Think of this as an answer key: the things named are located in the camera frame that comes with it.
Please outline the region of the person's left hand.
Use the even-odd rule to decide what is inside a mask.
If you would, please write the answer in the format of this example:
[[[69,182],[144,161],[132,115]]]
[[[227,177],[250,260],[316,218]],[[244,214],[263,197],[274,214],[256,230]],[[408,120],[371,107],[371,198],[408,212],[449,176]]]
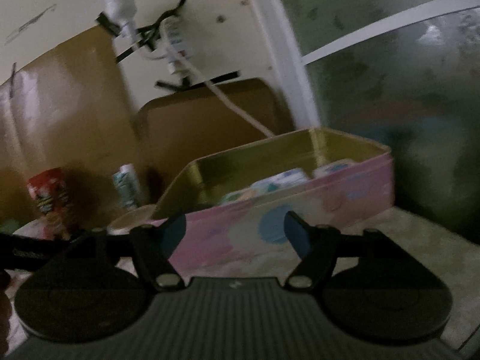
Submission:
[[[11,317],[11,302],[6,295],[6,291],[11,283],[10,275],[1,270],[0,275],[0,345],[1,345],[1,356],[3,356],[8,350],[8,336],[10,331],[10,322]]]

